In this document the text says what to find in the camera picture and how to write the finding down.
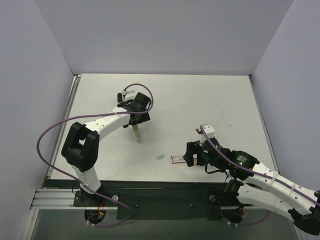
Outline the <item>olive green stapler cover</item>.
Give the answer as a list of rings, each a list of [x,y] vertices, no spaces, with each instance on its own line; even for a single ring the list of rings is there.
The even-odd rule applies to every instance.
[[[133,133],[134,133],[136,142],[140,143],[142,141],[142,137],[141,137],[141,133],[140,133],[138,125],[133,125],[132,129],[133,129]]]

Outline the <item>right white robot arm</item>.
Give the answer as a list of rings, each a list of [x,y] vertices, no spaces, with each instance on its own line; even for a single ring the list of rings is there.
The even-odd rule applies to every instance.
[[[223,192],[226,203],[264,208],[289,219],[305,233],[320,234],[319,191],[288,180],[244,151],[222,147],[214,137],[188,142],[183,159],[189,167],[212,166],[230,178]]]

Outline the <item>grey staple strip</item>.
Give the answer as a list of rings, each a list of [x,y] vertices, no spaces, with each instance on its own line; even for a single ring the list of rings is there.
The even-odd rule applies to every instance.
[[[156,159],[159,160],[159,159],[162,159],[162,158],[164,158],[164,157],[165,157],[165,156],[162,154],[162,155],[157,156]]]

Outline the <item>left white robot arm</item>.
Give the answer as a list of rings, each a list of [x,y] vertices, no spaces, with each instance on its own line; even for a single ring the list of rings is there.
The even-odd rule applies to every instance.
[[[141,142],[138,125],[150,120],[148,110],[152,103],[150,97],[132,91],[129,97],[124,97],[106,116],[86,123],[74,122],[71,125],[61,155],[81,181],[80,187],[86,192],[85,200],[90,205],[97,206],[103,200],[103,193],[99,190],[102,184],[95,170],[100,141],[118,128],[132,126],[135,140]]]

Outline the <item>aluminium frame rail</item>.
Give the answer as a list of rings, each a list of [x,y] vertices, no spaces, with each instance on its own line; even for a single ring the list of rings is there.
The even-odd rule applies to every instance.
[[[74,207],[74,194],[70,189],[37,189],[31,210],[67,210]]]

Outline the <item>red white staple box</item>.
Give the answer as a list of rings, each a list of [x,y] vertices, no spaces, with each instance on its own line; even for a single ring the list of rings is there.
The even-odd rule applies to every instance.
[[[183,155],[172,155],[171,156],[171,163],[172,164],[181,164],[181,163],[185,163],[186,161],[184,160],[184,156]]]

